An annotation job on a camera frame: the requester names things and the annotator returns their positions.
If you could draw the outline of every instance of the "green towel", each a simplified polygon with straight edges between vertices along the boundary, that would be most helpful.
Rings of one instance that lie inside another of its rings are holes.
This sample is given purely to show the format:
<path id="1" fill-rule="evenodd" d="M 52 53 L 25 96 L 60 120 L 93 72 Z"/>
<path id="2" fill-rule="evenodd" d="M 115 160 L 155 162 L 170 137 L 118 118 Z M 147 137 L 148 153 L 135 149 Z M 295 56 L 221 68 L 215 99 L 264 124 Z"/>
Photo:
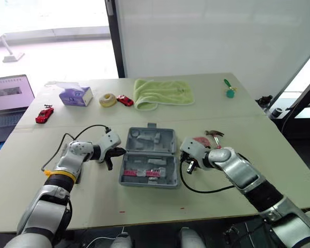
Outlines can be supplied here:
<path id="1" fill-rule="evenodd" d="M 137 79 L 134 82 L 134 107 L 137 110 L 154 110 L 160 104 L 190 105 L 194 103 L 188 83 L 183 81 L 156 82 Z"/>

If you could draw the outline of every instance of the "red toy car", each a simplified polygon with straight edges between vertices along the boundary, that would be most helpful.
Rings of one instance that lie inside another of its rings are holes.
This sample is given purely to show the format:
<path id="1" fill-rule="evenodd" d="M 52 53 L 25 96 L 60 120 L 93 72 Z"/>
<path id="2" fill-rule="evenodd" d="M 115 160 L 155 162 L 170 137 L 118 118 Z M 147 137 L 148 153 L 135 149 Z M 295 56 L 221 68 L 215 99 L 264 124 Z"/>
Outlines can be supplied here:
<path id="1" fill-rule="evenodd" d="M 52 105 L 45 105 L 45 108 L 40 111 L 38 117 L 36 117 L 36 123 L 46 123 L 53 112 L 54 108 Z"/>
<path id="2" fill-rule="evenodd" d="M 125 106 L 128 106 L 128 107 L 133 105 L 133 101 L 124 95 L 118 96 L 117 101 L 123 103 Z"/>

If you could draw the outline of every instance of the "hammer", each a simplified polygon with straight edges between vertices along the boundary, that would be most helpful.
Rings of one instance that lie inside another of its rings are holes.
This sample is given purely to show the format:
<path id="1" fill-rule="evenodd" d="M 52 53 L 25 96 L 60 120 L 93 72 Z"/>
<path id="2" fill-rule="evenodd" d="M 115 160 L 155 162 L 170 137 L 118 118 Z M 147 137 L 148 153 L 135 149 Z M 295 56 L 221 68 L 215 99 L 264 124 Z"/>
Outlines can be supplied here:
<path id="1" fill-rule="evenodd" d="M 211 135 L 213 139 L 216 141 L 217 149 L 221 149 L 221 145 L 219 144 L 218 136 L 223 137 L 224 133 L 221 133 L 220 131 L 211 130 L 211 131 L 205 131 L 206 135 Z"/>

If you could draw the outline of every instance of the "table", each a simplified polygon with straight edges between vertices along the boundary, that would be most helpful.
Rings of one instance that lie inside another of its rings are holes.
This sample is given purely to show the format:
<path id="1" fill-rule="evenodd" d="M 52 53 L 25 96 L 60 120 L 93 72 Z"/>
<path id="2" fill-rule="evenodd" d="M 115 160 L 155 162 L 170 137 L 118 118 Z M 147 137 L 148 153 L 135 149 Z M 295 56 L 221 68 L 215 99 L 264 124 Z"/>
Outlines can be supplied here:
<path id="1" fill-rule="evenodd" d="M 223 78 L 238 87 L 233 99 L 225 96 Z M 156 79 L 189 82 L 195 104 L 160 105 L 151 112 L 140 112 L 119 103 L 106 109 L 99 106 L 98 98 L 107 92 L 133 96 L 133 79 L 81 82 L 82 86 L 91 86 L 94 94 L 87 108 L 64 106 L 58 98 L 60 90 L 45 87 L 0 151 L 0 232 L 16 230 L 22 213 L 45 181 L 40 167 L 56 150 L 63 133 L 77 134 L 86 126 L 101 123 L 120 135 L 122 147 L 130 127 L 146 127 L 148 122 L 156 122 L 158 128 L 173 128 L 178 147 L 186 136 L 202 136 L 206 129 L 220 130 L 225 133 L 222 146 L 234 147 L 248 157 L 298 207 L 310 208 L 310 170 L 232 74 Z M 46 124 L 37 125 L 34 118 L 44 104 L 53 104 L 55 112 Z M 100 127 L 92 128 L 80 140 L 96 142 L 103 133 Z M 58 159 L 56 157 L 49 168 Z M 71 192 L 73 217 L 69 229 L 257 213 L 236 189 L 203 195 L 191 192 L 183 185 L 174 190 L 121 186 L 118 184 L 121 161 L 122 157 L 113 158 L 114 168 L 110 172 L 105 164 L 85 163 L 81 183 Z M 188 184 L 199 190 L 230 185 L 223 173 L 214 170 L 196 170 L 184 177 Z"/>

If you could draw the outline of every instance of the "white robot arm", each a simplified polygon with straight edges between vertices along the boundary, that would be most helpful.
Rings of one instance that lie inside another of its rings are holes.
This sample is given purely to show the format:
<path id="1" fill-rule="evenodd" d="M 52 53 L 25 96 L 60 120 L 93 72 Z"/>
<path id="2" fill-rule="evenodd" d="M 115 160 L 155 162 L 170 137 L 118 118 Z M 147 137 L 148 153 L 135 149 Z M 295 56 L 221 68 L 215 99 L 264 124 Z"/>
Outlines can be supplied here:
<path id="1" fill-rule="evenodd" d="M 310 242 L 310 219 L 232 148 L 211 150 L 192 138 L 185 138 L 180 150 L 181 163 L 190 163 L 189 174 L 196 166 L 222 171 L 259 215 L 271 224 L 284 246 L 301 247 Z"/>
<path id="2" fill-rule="evenodd" d="M 110 157 L 126 152 L 117 147 L 120 143 L 114 131 L 108 131 L 95 145 L 72 141 L 54 169 L 45 171 L 48 179 L 24 212 L 17 236 L 5 248 L 51 248 L 58 243 L 71 220 L 70 192 L 80 176 L 82 164 L 89 160 L 105 161 L 108 170 L 112 170 Z"/>

